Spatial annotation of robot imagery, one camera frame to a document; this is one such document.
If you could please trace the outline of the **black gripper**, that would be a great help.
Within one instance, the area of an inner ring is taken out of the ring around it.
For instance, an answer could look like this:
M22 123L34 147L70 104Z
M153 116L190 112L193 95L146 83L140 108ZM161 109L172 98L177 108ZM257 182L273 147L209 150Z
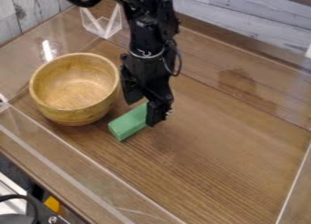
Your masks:
M146 103L145 124L153 127L172 111L173 95L169 87L174 52L162 48L157 53L129 50L120 56L121 88L126 103L132 105L144 97Z

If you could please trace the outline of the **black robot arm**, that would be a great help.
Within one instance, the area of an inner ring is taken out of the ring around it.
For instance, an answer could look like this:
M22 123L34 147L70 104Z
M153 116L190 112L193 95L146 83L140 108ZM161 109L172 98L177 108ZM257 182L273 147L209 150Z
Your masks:
M66 0L90 8L101 0ZM128 104L146 100L145 124L166 119L173 95L169 79L181 73L182 58L174 36L180 33L173 0L114 0L128 22L128 52L120 56L120 80Z

